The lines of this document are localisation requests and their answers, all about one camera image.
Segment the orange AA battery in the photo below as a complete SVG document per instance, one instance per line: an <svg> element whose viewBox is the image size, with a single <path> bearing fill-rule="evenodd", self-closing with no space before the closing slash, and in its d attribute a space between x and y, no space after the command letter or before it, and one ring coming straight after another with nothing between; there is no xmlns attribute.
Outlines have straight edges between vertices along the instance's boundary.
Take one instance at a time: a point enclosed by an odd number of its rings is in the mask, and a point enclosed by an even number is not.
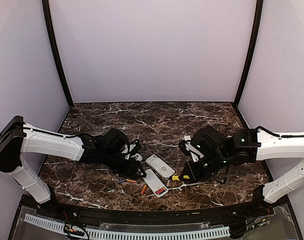
<svg viewBox="0 0 304 240"><path fill-rule="evenodd" d="M147 185L145 184L144 186L143 186L143 189L142 189L142 191L141 191L141 194L143 195L144 193L145 193L145 191L146 191L146 188L147 188Z"/></svg>
<svg viewBox="0 0 304 240"><path fill-rule="evenodd" d="M127 181L127 182L130 182L130 183L135 183L135 184L137 183L137 181L136 181L136 180L133 180L133 179L128 179L128 178L126 179L126 181Z"/></svg>

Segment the yellow handled screwdriver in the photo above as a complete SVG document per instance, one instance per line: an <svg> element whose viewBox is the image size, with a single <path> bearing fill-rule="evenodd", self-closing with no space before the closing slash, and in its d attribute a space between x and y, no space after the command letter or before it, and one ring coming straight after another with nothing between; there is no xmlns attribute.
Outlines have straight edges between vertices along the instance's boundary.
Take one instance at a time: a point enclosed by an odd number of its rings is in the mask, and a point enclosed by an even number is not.
<svg viewBox="0 0 304 240"><path fill-rule="evenodd" d="M173 175L172 176L173 181L183 181L183 180L189 180L189 179L190 179L190 177L188 175L180 175L180 176Z"/></svg>

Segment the grey remote control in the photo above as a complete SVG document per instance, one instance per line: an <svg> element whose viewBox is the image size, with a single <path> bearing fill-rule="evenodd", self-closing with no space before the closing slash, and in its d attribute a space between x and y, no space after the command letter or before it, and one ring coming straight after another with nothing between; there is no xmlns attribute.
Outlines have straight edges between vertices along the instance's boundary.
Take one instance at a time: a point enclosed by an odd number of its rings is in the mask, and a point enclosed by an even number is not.
<svg viewBox="0 0 304 240"><path fill-rule="evenodd" d="M143 157L138 153L132 155L131 158L134 159L135 161L139 161L139 162L143 161Z"/></svg>

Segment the white remote with battery bay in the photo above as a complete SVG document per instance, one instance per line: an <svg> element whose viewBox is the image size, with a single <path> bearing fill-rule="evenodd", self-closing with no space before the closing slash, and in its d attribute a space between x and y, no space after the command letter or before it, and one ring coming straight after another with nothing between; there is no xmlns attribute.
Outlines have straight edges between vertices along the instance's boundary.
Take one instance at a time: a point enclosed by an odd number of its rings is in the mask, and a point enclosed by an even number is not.
<svg viewBox="0 0 304 240"><path fill-rule="evenodd" d="M165 179L170 178L175 173L175 170L173 168L171 168L167 163L165 163L161 158L159 158L155 154L147 158L146 163L150 167L152 167L152 169L156 171L161 177Z"/></svg>

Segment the white remote control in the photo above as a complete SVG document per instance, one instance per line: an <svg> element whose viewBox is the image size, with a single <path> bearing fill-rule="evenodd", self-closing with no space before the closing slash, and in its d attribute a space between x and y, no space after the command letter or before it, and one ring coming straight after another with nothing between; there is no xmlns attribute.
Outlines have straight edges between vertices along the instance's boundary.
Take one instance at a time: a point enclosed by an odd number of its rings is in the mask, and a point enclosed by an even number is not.
<svg viewBox="0 0 304 240"><path fill-rule="evenodd" d="M161 198L162 196L168 193L167 187L157 177L157 175L153 172L152 169L145 170L145 173L146 177L144 177L143 180L157 198Z"/></svg>

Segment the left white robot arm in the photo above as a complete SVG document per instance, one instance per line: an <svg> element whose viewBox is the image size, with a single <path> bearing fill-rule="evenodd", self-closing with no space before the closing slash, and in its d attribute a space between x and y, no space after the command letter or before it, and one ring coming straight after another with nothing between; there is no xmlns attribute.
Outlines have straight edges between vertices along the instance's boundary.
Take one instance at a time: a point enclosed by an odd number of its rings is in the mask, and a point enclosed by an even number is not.
<svg viewBox="0 0 304 240"><path fill-rule="evenodd" d="M66 135L36 128L15 116L0 132L0 172L10 175L52 218L62 214L55 193L27 164L24 153L57 156L83 164L105 165L121 177L144 178L147 173L138 160L139 140L129 142L120 130L104 135Z"/></svg>

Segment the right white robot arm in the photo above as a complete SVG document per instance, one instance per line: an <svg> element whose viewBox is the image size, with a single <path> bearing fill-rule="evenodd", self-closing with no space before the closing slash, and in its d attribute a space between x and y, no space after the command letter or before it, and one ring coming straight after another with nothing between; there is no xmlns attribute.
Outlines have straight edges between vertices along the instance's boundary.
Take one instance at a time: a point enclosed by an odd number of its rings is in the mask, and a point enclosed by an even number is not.
<svg viewBox="0 0 304 240"><path fill-rule="evenodd" d="M254 190L253 201L247 205L247 213L252 217L259 216L266 209L266 203L273 204L304 185L304 132L274 133L259 126L225 136L212 126L206 126L193 136L185 136L179 148L192 159L185 163L182 173L172 179L192 183L207 179L230 165L301 158L293 169Z"/></svg>

